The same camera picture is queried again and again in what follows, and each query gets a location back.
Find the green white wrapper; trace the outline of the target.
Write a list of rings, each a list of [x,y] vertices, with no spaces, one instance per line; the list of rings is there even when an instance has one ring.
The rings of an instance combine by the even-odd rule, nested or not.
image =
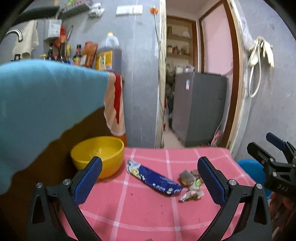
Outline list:
[[[204,192],[202,191],[202,184],[203,181],[201,178],[196,179],[189,187],[189,190],[180,197],[179,202],[201,199],[204,196]]]

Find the blue snack wrapper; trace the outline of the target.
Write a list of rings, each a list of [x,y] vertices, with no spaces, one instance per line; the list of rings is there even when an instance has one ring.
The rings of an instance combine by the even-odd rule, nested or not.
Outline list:
[[[137,163],[134,160],[129,160],[126,163],[126,171],[132,176],[144,182],[145,185],[161,192],[165,195],[178,194],[183,190],[183,187],[169,178]]]

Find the blue plastic bucket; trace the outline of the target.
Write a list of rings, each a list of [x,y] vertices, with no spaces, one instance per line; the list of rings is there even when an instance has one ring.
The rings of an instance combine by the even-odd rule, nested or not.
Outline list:
[[[256,183],[263,186],[267,199],[271,196],[271,191],[264,187],[265,173],[262,164],[254,159],[242,159],[237,163]]]

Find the grey washing machine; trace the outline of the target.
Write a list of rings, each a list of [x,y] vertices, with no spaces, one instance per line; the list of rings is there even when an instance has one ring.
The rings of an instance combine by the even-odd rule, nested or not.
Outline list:
[[[172,130],[185,147],[207,145],[220,125],[227,78],[210,73],[182,73],[175,77]]]

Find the yellow plastic bowl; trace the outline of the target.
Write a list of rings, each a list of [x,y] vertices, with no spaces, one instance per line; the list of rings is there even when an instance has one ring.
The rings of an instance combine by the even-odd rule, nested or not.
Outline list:
[[[124,142],[112,136],[89,138],[75,145],[70,152],[77,170],[84,169],[93,157],[99,157],[102,160],[99,179],[113,176],[123,164],[124,154]]]

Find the white rubber gloves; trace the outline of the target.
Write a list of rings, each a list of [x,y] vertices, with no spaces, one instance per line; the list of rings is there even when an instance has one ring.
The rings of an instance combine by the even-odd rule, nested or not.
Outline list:
[[[273,46],[269,44],[262,36],[258,36],[251,48],[251,54],[248,60],[250,67],[261,62],[261,57],[266,58],[269,66],[274,68]]]

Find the blue striped towel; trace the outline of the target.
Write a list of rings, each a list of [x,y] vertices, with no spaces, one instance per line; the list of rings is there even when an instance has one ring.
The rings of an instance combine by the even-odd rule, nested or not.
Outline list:
[[[50,60],[1,66],[1,193],[48,144],[104,109],[112,135],[125,135],[121,76]]]

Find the large dark oil jug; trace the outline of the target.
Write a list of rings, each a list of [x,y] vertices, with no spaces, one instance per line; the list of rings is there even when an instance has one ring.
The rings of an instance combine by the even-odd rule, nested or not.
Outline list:
[[[118,38],[109,32],[96,54],[95,69],[121,75],[122,50]]]

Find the orange seasoning bag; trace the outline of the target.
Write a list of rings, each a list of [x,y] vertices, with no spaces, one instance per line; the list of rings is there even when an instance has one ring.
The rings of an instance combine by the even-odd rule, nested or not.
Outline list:
[[[87,68],[92,68],[93,62],[96,56],[98,44],[92,41],[88,41],[85,43],[81,60],[79,65]]]

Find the chrome faucet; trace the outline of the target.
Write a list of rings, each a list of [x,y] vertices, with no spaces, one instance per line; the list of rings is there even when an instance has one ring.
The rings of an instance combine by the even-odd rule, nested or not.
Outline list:
[[[15,34],[17,36],[17,38],[18,38],[18,42],[22,42],[22,40],[23,40],[23,34],[22,34],[22,32],[19,29],[9,30],[6,33],[6,36],[11,35],[11,34]]]

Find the beige hanging cloth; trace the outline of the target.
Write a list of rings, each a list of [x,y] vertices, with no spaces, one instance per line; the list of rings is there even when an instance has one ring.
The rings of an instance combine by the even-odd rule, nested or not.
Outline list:
[[[15,42],[12,56],[20,55],[21,59],[32,59],[32,51],[39,46],[39,38],[37,31],[37,20],[31,20],[26,23],[22,30],[23,40]]]

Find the black frying pan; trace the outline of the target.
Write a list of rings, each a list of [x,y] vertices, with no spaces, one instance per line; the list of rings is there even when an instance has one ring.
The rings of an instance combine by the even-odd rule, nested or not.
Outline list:
[[[59,6],[47,6],[47,7],[29,9],[28,11],[21,13],[16,18],[16,20],[13,23],[13,26],[23,22],[28,22],[31,20],[55,17],[59,9],[60,9]]]

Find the orange wall hook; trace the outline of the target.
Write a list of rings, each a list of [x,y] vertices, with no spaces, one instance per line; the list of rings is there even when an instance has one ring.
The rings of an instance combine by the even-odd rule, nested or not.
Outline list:
[[[150,12],[151,14],[157,14],[159,12],[158,8],[156,6],[151,6],[150,7]]]

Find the white wall power strip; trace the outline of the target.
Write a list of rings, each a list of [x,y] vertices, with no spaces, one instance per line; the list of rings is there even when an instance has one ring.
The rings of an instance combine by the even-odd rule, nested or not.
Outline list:
[[[117,16],[142,15],[143,5],[125,5],[118,6],[116,9]]]

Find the wall spice rack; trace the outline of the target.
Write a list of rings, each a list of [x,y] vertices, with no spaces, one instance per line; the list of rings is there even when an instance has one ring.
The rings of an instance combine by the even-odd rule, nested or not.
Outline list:
[[[89,11],[93,1],[68,1],[67,4],[60,7],[58,19],[65,20],[69,17]]]

